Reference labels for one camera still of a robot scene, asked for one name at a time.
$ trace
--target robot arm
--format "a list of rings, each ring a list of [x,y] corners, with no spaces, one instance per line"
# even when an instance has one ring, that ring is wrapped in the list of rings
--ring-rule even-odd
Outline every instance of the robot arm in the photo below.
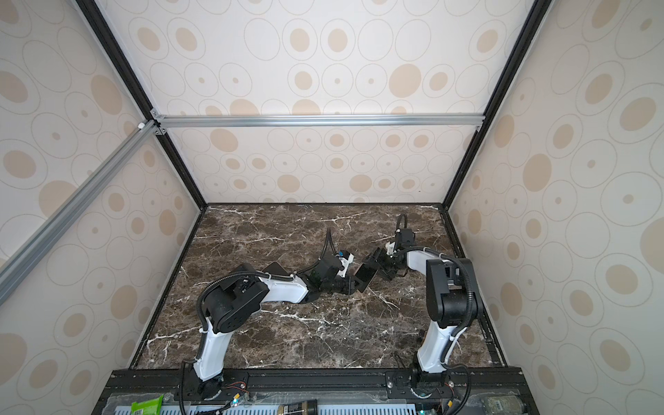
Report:
[[[242,264],[231,273],[210,284],[199,296],[197,312],[205,319],[194,370],[202,381],[220,374],[224,356],[235,330],[254,313],[260,304],[269,301],[303,303],[313,301],[321,288],[343,291],[346,272],[353,255],[342,251],[334,255],[325,251],[311,269],[302,274],[286,272],[273,262],[261,272],[250,264]]]
[[[402,217],[405,228],[400,227]],[[404,265],[426,276],[426,308],[431,322],[417,361],[421,371],[441,373],[458,339],[483,313],[483,303],[471,261],[416,246],[415,233],[407,226],[406,216],[399,216],[394,242],[367,256],[355,276],[370,281],[378,275],[391,281]]]
[[[405,228],[400,227],[404,218]],[[364,292],[374,276],[388,281],[405,268],[426,276],[426,307],[431,318],[424,343],[417,352],[417,364],[425,373],[446,370],[448,359],[461,334],[483,312],[479,290],[470,260],[446,256],[415,245],[415,234],[401,215],[394,242],[368,255],[354,276],[347,276],[353,255],[347,251],[330,253],[334,245],[328,230],[319,260],[290,274],[273,262],[263,271],[243,264],[203,290],[197,313],[205,329],[194,369],[206,381],[222,372],[224,356],[233,332],[267,301],[307,303],[322,292],[351,295]]]

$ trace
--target snack package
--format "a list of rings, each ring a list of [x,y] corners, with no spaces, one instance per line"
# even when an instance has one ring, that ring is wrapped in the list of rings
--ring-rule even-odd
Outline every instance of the snack package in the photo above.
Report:
[[[163,397],[161,395],[159,398],[146,400],[145,402],[134,402],[131,404],[131,415],[159,415]]]

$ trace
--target red wire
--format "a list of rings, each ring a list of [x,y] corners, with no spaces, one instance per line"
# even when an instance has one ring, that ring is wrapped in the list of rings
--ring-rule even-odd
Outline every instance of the red wire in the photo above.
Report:
[[[246,390],[246,389],[242,389],[242,388],[238,388],[237,386],[224,386],[224,389],[230,389],[230,388],[237,389],[237,390],[241,390],[242,392],[249,393],[248,390]]]
[[[452,391],[452,397],[454,397],[454,396],[455,396],[455,394],[454,394],[454,389],[452,389],[452,387],[451,387],[449,384],[447,384],[447,383],[445,383],[445,386],[447,386],[448,388],[450,388],[450,390]]]

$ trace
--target marble table surface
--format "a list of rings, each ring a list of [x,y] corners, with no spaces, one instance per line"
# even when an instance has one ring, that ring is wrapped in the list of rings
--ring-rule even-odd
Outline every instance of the marble table surface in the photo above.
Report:
[[[328,226],[338,249],[361,259],[394,235],[396,217],[408,214],[419,245],[452,254],[440,214],[416,205],[213,205],[196,231],[168,293],[137,369],[174,369],[199,345],[198,294],[242,262],[262,269],[273,261],[286,270],[313,263]],[[265,303],[239,328],[227,368],[397,367],[409,365],[429,326],[425,279],[418,272],[384,281],[364,293],[323,294],[309,304]],[[490,366],[478,322],[462,335],[452,359]]]

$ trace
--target polka dot wallpaper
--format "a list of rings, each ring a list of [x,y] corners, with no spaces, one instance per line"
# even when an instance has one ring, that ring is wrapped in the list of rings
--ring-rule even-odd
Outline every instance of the polka dot wallpaper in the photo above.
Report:
[[[162,114],[482,112],[532,0],[103,0]]]
[[[0,306],[0,414],[89,414],[198,208],[150,139]]]
[[[0,2],[0,266],[141,119],[69,2]]]
[[[452,207],[543,414],[664,404],[664,3],[562,0]]]
[[[208,203],[437,202],[472,125],[172,129]]]

